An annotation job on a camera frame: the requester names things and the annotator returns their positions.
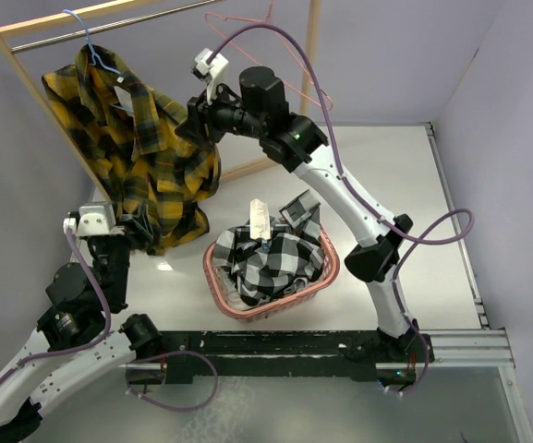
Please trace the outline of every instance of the black and white checkered cloth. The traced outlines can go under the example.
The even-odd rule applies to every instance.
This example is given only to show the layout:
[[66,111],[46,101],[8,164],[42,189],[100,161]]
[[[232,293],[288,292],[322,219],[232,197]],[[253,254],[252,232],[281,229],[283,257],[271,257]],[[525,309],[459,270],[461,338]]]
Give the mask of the black and white checkered cloth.
[[323,270],[320,202],[309,192],[271,217],[271,240],[249,237],[249,223],[224,231],[217,239],[212,264],[222,271],[227,301],[250,309],[303,290]]

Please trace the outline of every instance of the wooden clothes rack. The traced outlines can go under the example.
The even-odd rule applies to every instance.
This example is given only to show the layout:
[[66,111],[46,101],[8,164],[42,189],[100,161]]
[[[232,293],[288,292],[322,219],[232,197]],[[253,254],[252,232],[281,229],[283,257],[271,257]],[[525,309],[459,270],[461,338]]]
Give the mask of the wooden clothes rack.
[[[101,3],[99,5],[87,6],[81,9],[76,9],[75,12],[84,19],[97,18],[97,17],[104,17],[104,16],[114,14],[117,12],[127,11],[129,9],[134,9],[140,6],[146,6],[146,5],[151,5],[154,3],[159,3],[161,1],[163,0],[114,0],[111,2],[107,2],[107,3]],[[128,18],[126,20],[117,21],[117,22],[110,23],[107,25],[90,28],[89,31],[90,31],[90,34],[95,34],[99,32],[105,32],[107,30],[115,30],[117,28],[122,28],[122,27],[129,26],[135,23],[140,23],[142,21],[167,16],[170,14],[176,14],[178,12],[186,11],[186,10],[200,7],[200,6],[206,6],[206,5],[217,3],[220,1],[222,0],[203,0],[198,3],[191,4],[191,5],[181,6],[181,7],[165,10],[162,12],[149,14],[146,16]],[[306,53],[309,59],[312,61],[314,60],[315,52],[316,52],[316,38],[317,38],[317,28],[318,28],[320,9],[321,9],[321,0],[310,0]],[[13,23],[11,25],[2,26],[0,27],[0,52],[1,54],[3,54],[7,62],[11,65],[14,72],[16,72],[18,77],[21,79],[22,83],[24,83],[24,86],[26,86],[26,88],[30,92],[30,95],[34,98],[34,100],[36,100],[37,103],[39,103],[44,113],[49,117],[53,125],[56,127],[56,129],[59,131],[62,137],[66,140],[67,144],[73,150],[73,153],[78,158],[79,162],[81,163],[85,171],[88,173],[88,176],[91,178],[93,183],[96,184],[98,189],[100,189],[100,191],[104,194],[104,196],[107,199],[110,199],[108,194],[104,190],[102,184],[100,183],[100,180],[98,180],[98,177],[93,173],[93,171],[90,169],[90,167],[86,163],[86,160],[83,157],[83,154],[79,151],[78,147],[73,143],[73,140],[71,139],[69,134],[66,132],[63,125],[61,125],[61,122],[56,117],[51,107],[51,104],[49,103],[48,99],[45,97],[43,93],[42,88],[40,88],[37,85],[37,83],[34,81],[34,79],[30,76],[30,74],[28,74],[28,71],[21,64],[21,62],[18,60],[16,56],[16,54],[19,54],[22,52],[31,51],[34,49],[42,48],[45,46],[50,46],[50,45],[57,44],[60,42],[66,42],[69,40],[75,40],[78,38],[82,38],[85,36],[85,30],[71,32],[69,34],[64,34],[58,37],[40,40],[37,42],[22,44],[16,47],[11,47],[7,43],[7,39],[12,38],[12,37],[18,37],[20,35],[28,35],[28,34],[32,34],[35,32],[39,32],[41,30],[50,30],[54,28],[59,28],[61,26],[75,23],[75,21],[76,21],[75,18],[71,16],[70,14],[61,12],[59,14],[53,14],[52,16],[35,18],[32,20],[28,20],[28,21],[22,21],[19,23]],[[303,75],[302,92],[305,95],[309,95],[309,75],[308,74]],[[302,114],[305,114],[308,108],[309,108],[309,102],[305,97],[303,97],[301,99],[300,112]],[[223,171],[222,176],[221,176],[221,182],[225,183],[227,181],[235,180],[237,178],[256,173],[274,164],[275,164],[274,162],[270,161],[267,158],[264,158],[262,160],[257,160],[254,162],[248,162],[245,164],[241,164],[235,168]]]

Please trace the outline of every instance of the robotic arm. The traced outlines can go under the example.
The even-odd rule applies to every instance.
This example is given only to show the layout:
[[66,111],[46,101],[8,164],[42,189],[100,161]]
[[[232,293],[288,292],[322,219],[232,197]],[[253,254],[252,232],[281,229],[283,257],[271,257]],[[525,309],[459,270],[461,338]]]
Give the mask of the robotic arm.
[[[343,183],[374,206],[386,221],[408,233],[412,221],[395,216],[381,206],[345,168],[338,168],[327,137],[304,115],[289,112],[285,85],[269,67],[254,66],[239,75],[241,96],[224,83],[226,60],[220,54],[209,64],[212,52],[196,58],[194,74],[207,81],[208,88],[188,101],[188,120],[176,133],[201,146],[218,143],[226,133],[255,138],[271,160],[281,164],[316,190],[348,225],[357,245],[345,265],[364,281],[375,304],[379,330],[387,338],[410,341],[410,324],[415,321],[406,308],[399,281],[392,280],[403,238],[363,207]],[[396,285],[398,296],[394,293]]]
[[[51,308],[38,320],[23,349],[0,372],[0,443],[16,443],[29,436],[56,405],[117,365],[135,357],[154,357],[170,346],[209,355],[226,376],[287,377],[292,372],[293,377],[364,381],[380,375],[376,363],[411,363],[416,353],[429,355],[427,361],[433,358],[430,340],[419,334],[394,277],[403,236],[393,228],[408,233],[411,219],[382,207],[337,161],[315,123],[289,112],[284,84],[270,68],[255,66],[243,71],[239,96],[223,83],[224,57],[212,57],[205,50],[195,61],[193,72],[207,81],[208,88],[190,99],[188,119],[176,133],[200,146],[212,146],[226,133],[255,138],[270,159],[315,189],[356,238],[345,265],[367,284],[378,314],[378,331],[320,332],[317,337],[308,332],[168,331],[164,334],[171,334],[170,338],[164,341],[146,315],[136,314],[111,332],[110,315],[127,307],[130,251],[149,244],[151,226],[144,206],[116,223],[109,204],[84,205],[79,213],[69,214],[64,230],[87,241],[92,275],[74,263],[57,271],[46,290]],[[359,198],[369,202],[369,208],[348,192],[346,180]],[[265,344],[274,342],[273,350]],[[238,359],[236,354],[251,358]],[[272,358],[280,354],[285,358]],[[308,365],[305,357],[311,357]],[[416,380],[413,369],[399,371],[399,377],[391,372],[384,386]],[[171,365],[169,374],[174,382],[190,382],[195,375],[206,375],[206,368],[183,361]]]
[[58,404],[117,365],[160,353],[161,334],[146,315],[130,316],[118,331],[109,330],[108,316],[127,307],[130,251],[152,239],[146,217],[140,208],[116,225],[109,203],[92,203],[65,219],[64,230],[87,241],[91,272],[108,312],[105,317],[82,267],[67,263],[59,268],[46,288],[52,306],[0,371],[0,443],[29,436]]

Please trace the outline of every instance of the white robotic arm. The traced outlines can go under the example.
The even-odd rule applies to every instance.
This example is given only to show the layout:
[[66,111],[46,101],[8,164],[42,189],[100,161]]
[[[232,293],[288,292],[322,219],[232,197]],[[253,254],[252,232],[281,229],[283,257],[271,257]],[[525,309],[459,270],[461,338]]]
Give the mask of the white robotic arm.
[[[316,190],[357,240],[357,248],[345,264],[367,284],[377,310],[379,329],[392,338],[402,337],[414,321],[407,310],[401,284],[393,278],[402,238],[380,217],[405,233],[412,221],[406,215],[395,217],[339,165],[327,137],[311,120],[289,113],[284,84],[270,68],[254,66],[244,70],[239,75],[241,96],[238,96],[224,83],[217,84],[224,79],[226,59],[221,54],[213,59],[212,56],[213,52],[205,49],[195,59],[193,72],[208,87],[200,97],[190,99],[188,120],[176,133],[201,146],[217,143],[225,133],[256,138],[269,158]],[[378,214],[357,201],[346,188],[345,179]]]
[[[320,146],[311,154],[309,163],[301,163],[294,174],[315,189],[340,216],[352,231],[357,243],[362,248],[374,247],[380,237],[385,237],[389,233],[389,228],[377,222],[376,217],[357,202],[357,200],[346,190],[340,179],[337,168],[334,166],[332,150],[328,146]],[[357,192],[372,203],[377,211],[387,220],[393,220],[395,216],[386,208],[381,206],[367,190],[344,168],[345,177],[352,183]],[[394,266],[391,266],[386,275],[394,273]],[[399,296],[402,306],[406,307],[401,283],[398,285]],[[404,335],[409,329],[406,317],[411,317],[407,308],[402,312],[401,307],[395,298],[392,281],[389,277],[382,281],[367,281],[370,296],[375,304],[379,329],[391,337],[398,338]]]
[[[209,87],[199,98],[190,99],[188,120],[176,133],[208,147],[225,133],[258,139],[269,158],[316,190],[357,240],[357,246],[345,259],[345,264],[369,288],[379,319],[380,348],[396,350],[394,356],[385,353],[381,358],[409,362],[415,347],[410,345],[416,335],[422,336],[417,330],[412,331],[416,320],[407,310],[401,285],[394,278],[402,237],[393,227],[407,233],[412,226],[411,220],[406,215],[394,216],[380,205],[334,158],[326,136],[311,120],[289,113],[283,83],[271,69],[255,66],[243,71],[240,97],[220,83],[226,72],[226,59],[220,55],[214,60],[211,57],[211,51],[205,50],[196,58],[195,74],[206,79]],[[345,180],[377,214],[348,192]],[[162,345],[161,334],[144,315],[131,316],[120,331],[110,332],[100,340],[100,334],[109,331],[110,313],[127,307],[130,250],[142,249],[151,240],[146,208],[141,206],[139,209],[138,214],[122,220],[120,226],[115,225],[114,213],[107,204],[85,205],[79,214],[65,220],[65,231],[70,229],[88,239],[94,258],[93,268],[97,272],[96,277],[88,278],[103,286],[108,312],[105,308],[102,314],[102,299],[96,297],[79,267],[69,263],[57,272],[54,283],[47,288],[53,306],[39,320],[39,327],[24,348],[0,373],[0,442],[15,443],[30,435],[42,418],[64,399],[117,365],[128,363],[135,356],[145,358],[158,354]],[[361,340],[358,334],[355,341]],[[225,336],[237,340],[235,334]],[[204,340],[199,340],[200,347]],[[430,347],[425,338],[421,341],[428,357]],[[231,353],[231,347],[225,346],[225,349]],[[45,353],[49,355],[32,359],[35,354]],[[376,356],[365,353],[362,358],[369,358],[374,369]]]

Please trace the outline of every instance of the glass panel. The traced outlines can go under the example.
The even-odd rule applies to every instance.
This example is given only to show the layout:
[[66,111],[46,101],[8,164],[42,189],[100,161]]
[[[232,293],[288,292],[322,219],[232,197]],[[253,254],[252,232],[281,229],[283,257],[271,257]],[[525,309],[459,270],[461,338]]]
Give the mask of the glass panel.
[[[150,395],[190,406],[211,386],[197,377],[193,385],[153,387]],[[227,377],[213,403],[196,413],[164,411],[125,391],[116,370],[61,405],[28,441],[518,442],[496,368],[432,368],[401,399],[342,378]]]

